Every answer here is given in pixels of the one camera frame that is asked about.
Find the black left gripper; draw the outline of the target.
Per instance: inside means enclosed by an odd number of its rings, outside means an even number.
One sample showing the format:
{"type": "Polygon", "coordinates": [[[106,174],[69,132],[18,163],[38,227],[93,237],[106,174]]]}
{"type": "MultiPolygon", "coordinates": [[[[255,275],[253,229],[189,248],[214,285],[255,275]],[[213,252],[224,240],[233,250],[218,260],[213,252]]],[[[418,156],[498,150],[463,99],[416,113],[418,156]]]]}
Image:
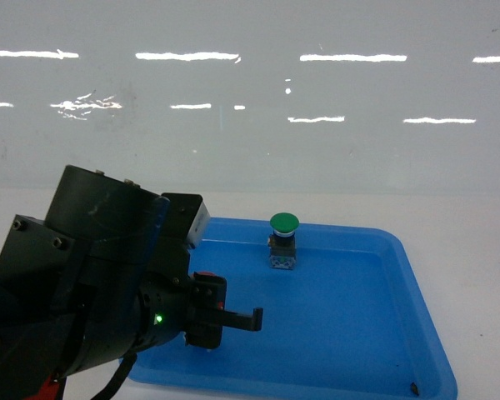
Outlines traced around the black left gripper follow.
{"type": "MultiPolygon", "coordinates": [[[[187,345],[216,349],[222,341],[223,327],[205,322],[191,304],[192,276],[179,286],[164,276],[149,273],[139,288],[141,327],[135,342],[137,350],[146,350],[172,341],[184,334],[187,345]]],[[[251,314],[222,311],[221,324],[249,332],[259,332],[263,325],[263,309],[255,307],[251,314]]]]}

